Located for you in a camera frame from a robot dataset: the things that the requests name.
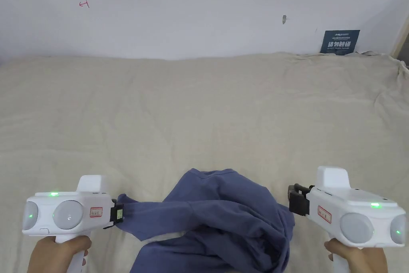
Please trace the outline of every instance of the white wall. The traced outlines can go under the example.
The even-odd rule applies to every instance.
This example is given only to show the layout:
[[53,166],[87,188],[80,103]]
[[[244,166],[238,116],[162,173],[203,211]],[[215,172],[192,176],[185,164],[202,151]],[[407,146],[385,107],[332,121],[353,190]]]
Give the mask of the white wall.
[[[40,55],[185,58],[320,51],[325,30],[361,30],[391,52],[409,0],[0,0],[0,62]],[[282,23],[283,15],[288,20]]]

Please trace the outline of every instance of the wrinkled beige sheet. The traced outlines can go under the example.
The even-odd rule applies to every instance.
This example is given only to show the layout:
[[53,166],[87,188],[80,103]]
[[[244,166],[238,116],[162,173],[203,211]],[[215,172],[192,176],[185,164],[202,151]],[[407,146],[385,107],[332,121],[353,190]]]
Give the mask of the wrinkled beige sheet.
[[[388,56],[270,54],[167,62],[32,58],[0,67],[0,262],[25,272],[26,199],[106,174],[110,193],[160,201],[181,175],[233,168],[287,204],[320,165],[409,210],[409,73]],[[296,218],[287,272],[330,272],[325,233]],[[129,272],[142,243],[92,234],[87,272]],[[409,272],[407,249],[388,249]]]

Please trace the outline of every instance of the white label sticker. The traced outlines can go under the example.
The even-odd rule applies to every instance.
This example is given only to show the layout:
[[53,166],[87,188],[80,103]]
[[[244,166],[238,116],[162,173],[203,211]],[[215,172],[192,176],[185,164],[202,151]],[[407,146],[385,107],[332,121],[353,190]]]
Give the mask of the white label sticker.
[[318,215],[331,224],[332,215],[321,206],[318,206]]
[[102,217],[102,207],[92,207],[89,211],[90,218],[100,218]]

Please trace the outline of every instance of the blue cloth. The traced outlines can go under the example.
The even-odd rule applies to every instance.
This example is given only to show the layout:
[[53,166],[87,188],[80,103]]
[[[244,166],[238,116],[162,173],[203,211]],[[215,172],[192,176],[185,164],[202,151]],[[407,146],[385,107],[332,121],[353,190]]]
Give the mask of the blue cloth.
[[145,245],[131,273],[283,272],[290,255],[294,217],[269,190],[232,169],[191,169],[161,203],[125,194],[117,227],[139,240],[187,231]]

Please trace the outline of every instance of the red arrow mark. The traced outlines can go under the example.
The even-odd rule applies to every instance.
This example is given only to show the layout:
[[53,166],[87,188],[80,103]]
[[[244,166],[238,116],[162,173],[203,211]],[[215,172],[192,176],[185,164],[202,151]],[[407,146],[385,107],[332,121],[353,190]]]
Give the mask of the red arrow mark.
[[79,2],[79,6],[80,6],[80,7],[83,7],[84,4],[86,4],[86,5],[88,6],[88,8],[89,8],[88,1],[87,1],[87,0],[85,0],[84,3],[81,3],[81,1]]

